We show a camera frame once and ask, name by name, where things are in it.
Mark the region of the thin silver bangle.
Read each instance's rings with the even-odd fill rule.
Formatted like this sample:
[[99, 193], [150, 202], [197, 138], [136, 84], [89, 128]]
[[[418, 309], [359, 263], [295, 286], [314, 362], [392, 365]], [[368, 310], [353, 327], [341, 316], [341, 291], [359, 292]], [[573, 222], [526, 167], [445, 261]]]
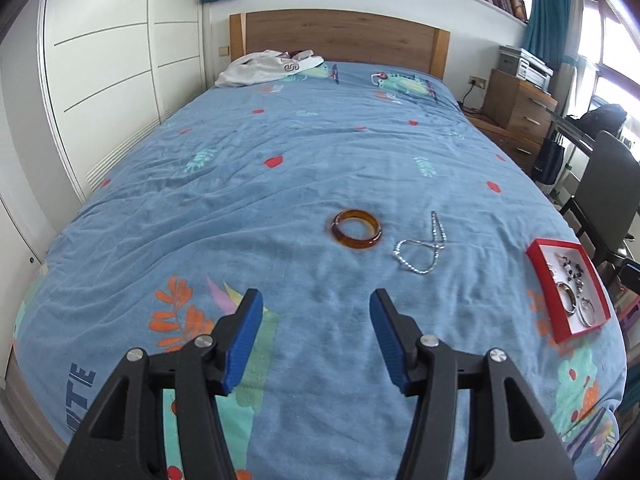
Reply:
[[592, 301], [587, 297], [582, 297], [578, 301], [577, 313], [582, 324], [587, 327], [595, 326], [597, 322], [597, 311]]

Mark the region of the dark grey chair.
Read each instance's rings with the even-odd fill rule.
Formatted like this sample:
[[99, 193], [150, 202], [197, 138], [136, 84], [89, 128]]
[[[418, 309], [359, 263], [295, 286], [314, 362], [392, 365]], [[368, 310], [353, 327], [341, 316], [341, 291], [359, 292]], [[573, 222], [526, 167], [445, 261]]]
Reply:
[[577, 237], [587, 234], [594, 266], [604, 262], [618, 266], [625, 236], [639, 208], [639, 163], [629, 148], [604, 130], [594, 144], [576, 193], [560, 209], [577, 220]]

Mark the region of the amber resin bangle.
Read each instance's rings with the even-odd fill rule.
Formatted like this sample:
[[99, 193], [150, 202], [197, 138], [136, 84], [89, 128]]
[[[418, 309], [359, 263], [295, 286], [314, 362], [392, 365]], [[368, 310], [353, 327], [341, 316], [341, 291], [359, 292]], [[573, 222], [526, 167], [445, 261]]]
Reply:
[[381, 240], [382, 224], [361, 209], [340, 211], [331, 221], [330, 231], [338, 244], [350, 249], [369, 249]]

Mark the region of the white printer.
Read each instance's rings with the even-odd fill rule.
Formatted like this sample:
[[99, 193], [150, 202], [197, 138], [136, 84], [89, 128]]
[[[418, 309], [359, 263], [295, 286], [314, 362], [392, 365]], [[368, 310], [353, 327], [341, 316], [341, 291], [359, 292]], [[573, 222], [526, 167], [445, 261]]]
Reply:
[[510, 46], [499, 48], [497, 68], [500, 72], [529, 82], [543, 92], [549, 90], [553, 76], [553, 70], [540, 58], [525, 49]]

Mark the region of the glass top desk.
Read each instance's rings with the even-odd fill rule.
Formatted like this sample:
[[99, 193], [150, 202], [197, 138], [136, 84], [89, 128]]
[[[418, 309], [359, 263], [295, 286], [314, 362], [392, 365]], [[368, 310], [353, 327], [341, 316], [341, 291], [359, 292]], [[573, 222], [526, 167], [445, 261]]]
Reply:
[[627, 120], [627, 113], [618, 104], [601, 105], [579, 118], [561, 116], [554, 110], [548, 110], [548, 114], [552, 128], [587, 156], [592, 154], [601, 131], [622, 142], [623, 125]]

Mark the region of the red jewelry box tray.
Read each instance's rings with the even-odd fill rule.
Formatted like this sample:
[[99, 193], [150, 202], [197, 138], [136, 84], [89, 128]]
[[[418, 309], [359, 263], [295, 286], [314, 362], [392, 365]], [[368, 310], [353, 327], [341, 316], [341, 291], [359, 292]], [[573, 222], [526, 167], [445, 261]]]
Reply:
[[535, 238], [526, 254], [540, 281], [557, 344], [608, 322], [611, 311], [605, 291], [581, 244]]

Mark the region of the silver metal wristwatch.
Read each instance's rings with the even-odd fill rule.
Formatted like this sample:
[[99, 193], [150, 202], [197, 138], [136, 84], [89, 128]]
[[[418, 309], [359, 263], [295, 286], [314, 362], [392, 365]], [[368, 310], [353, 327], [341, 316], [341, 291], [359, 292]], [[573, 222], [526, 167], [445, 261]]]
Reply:
[[584, 292], [584, 288], [585, 288], [585, 283], [582, 280], [582, 274], [580, 273], [573, 274], [568, 278], [568, 281], [574, 287], [576, 296], [577, 297], [582, 296], [582, 293]]

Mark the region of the dark blue hanging bag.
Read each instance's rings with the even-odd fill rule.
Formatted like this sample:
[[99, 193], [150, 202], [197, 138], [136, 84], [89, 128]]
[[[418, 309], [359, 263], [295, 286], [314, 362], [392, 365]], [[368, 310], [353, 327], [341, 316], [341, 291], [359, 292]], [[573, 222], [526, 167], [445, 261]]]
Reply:
[[542, 185], [555, 184], [564, 162], [565, 148], [555, 138], [545, 138], [533, 164], [532, 179]]

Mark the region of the teal curtain right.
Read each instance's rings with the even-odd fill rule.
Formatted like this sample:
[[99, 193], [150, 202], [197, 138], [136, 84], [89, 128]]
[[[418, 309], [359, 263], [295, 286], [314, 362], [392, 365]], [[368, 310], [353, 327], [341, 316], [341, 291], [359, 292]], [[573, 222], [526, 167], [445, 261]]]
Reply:
[[522, 48], [557, 72], [563, 64], [574, 66], [584, 0], [532, 0]]

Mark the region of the wall power socket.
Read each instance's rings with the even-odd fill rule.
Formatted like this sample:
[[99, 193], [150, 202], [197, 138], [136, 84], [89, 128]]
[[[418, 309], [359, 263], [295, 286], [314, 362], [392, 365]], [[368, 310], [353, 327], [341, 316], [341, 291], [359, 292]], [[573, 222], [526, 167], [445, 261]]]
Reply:
[[471, 86], [477, 87], [479, 89], [485, 89], [487, 80], [484, 78], [480, 78], [479, 76], [469, 76], [468, 83]]

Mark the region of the blue patterned bedspread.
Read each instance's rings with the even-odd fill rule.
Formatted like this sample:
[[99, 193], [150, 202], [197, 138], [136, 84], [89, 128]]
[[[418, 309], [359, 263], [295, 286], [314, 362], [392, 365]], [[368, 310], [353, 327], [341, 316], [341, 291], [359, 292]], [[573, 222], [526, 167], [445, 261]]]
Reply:
[[[334, 240], [346, 209], [378, 219], [378, 244]], [[239, 477], [393, 478], [413, 403], [371, 326], [370, 293], [384, 288], [450, 347], [503, 349], [576, 476], [592, 479], [620, 434], [623, 337], [611, 322], [554, 341], [526, 254], [535, 238], [574, 232], [435, 78], [329, 62], [209, 90], [112, 169], [53, 242], [16, 330], [32, 433], [60, 460], [127, 350], [178, 350], [256, 288], [256, 344], [219, 402]]]

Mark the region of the wooden headboard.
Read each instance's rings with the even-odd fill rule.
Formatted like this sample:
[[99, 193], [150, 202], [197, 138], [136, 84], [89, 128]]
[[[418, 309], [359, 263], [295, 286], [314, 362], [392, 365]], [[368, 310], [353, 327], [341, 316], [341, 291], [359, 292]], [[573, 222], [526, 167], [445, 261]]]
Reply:
[[408, 68], [442, 79], [450, 32], [390, 16], [344, 10], [291, 9], [229, 16], [236, 60], [263, 50], [313, 50], [329, 61]]

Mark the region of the white printed garment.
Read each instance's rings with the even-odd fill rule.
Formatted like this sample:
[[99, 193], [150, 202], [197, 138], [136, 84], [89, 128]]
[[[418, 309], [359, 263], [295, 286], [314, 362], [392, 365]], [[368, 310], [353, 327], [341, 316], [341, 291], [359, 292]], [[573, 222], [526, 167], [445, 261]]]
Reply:
[[324, 58], [313, 50], [290, 55], [288, 52], [265, 50], [242, 55], [232, 61], [215, 80], [217, 88], [246, 87], [297, 75], [320, 66]]

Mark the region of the wooden drawer cabinet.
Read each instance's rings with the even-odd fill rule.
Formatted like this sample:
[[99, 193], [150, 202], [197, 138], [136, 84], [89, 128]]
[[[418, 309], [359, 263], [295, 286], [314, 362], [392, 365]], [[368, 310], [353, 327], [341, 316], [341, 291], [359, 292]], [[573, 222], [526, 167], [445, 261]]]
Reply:
[[495, 68], [491, 71], [482, 113], [499, 127], [541, 143], [556, 101], [547, 92]]

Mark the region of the black backpack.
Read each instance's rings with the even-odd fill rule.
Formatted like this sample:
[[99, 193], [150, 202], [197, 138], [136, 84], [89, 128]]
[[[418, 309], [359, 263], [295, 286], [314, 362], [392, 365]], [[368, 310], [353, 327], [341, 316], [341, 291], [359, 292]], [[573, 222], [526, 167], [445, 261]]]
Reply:
[[620, 105], [603, 104], [579, 118], [577, 128], [591, 139], [595, 139], [600, 131], [605, 131], [617, 138], [626, 119], [627, 112]]

